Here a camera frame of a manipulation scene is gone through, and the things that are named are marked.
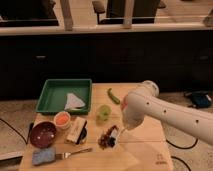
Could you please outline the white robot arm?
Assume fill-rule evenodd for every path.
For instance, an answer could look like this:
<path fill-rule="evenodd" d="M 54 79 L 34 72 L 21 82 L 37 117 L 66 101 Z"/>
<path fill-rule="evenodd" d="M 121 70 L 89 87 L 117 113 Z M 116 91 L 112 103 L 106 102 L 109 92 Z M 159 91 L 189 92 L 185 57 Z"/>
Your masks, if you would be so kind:
<path fill-rule="evenodd" d="M 213 146 L 213 113 L 166 102 L 158 95 L 159 87 L 150 80 L 129 91 L 121 102 L 124 128 L 135 129 L 150 116 Z"/>

